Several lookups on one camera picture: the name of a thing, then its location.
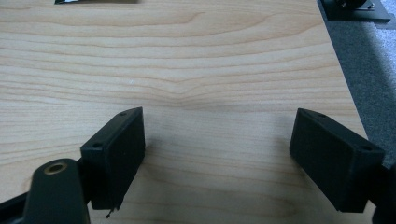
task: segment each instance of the gray carpet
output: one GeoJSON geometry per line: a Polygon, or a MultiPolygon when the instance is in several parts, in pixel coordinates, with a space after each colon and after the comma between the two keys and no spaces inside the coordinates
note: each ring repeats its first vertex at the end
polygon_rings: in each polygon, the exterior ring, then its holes
{"type": "MultiPolygon", "coordinates": [[[[396,15],[395,0],[381,2],[396,15]]],[[[387,151],[384,165],[390,167],[396,162],[396,30],[377,29],[372,22],[327,21],[318,5],[367,136],[387,151]]]]}

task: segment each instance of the black object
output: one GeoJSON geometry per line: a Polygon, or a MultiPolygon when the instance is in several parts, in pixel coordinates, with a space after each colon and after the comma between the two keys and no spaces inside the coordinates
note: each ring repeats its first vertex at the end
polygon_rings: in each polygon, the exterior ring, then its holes
{"type": "Polygon", "coordinates": [[[326,115],[299,108],[290,155],[336,210],[361,213],[371,200],[374,223],[396,223],[396,165],[391,171],[382,166],[380,147],[326,115]]]}
{"type": "Polygon", "coordinates": [[[81,159],[39,167],[28,193],[0,204],[0,223],[90,223],[120,206],[145,156],[143,109],[119,113],[81,147],[81,159]]]}
{"type": "Polygon", "coordinates": [[[380,0],[320,0],[329,21],[388,22],[391,16],[380,0]]]}

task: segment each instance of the light wood surface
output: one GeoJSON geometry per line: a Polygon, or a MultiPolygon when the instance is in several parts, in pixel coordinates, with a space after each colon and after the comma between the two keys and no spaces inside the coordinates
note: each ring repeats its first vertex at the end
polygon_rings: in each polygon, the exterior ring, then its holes
{"type": "Polygon", "coordinates": [[[298,107],[364,135],[316,1],[0,1],[1,202],[138,106],[147,157],[92,223],[371,223],[289,154],[298,107]]]}

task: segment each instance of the mounting hole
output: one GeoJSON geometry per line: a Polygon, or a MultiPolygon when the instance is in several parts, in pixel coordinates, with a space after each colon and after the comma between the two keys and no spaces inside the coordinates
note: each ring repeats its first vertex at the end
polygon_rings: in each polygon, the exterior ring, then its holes
{"type": "Polygon", "coordinates": [[[373,150],[373,148],[372,148],[372,147],[367,147],[367,146],[362,146],[361,148],[363,148],[364,150],[367,150],[367,151],[371,151],[371,150],[373,150]]]}
{"type": "Polygon", "coordinates": [[[44,174],[46,175],[56,175],[67,168],[67,164],[64,162],[56,162],[46,167],[44,174]]]}
{"type": "Polygon", "coordinates": [[[93,146],[93,147],[101,147],[101,146],[102,146],[102,143],[93,143],[92,146],[93,146]]]}

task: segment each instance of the wood grain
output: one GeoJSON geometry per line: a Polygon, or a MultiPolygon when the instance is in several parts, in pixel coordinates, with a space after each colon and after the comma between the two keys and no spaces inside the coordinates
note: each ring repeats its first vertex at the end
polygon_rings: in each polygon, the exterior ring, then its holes
{"type": "Polygon", "coordinates": [[[370,223],[290,159],[298,107],[364,135],[313,0],[0,2],[0,201],[143,106],[147,157],[93,223],[370,223]]]}

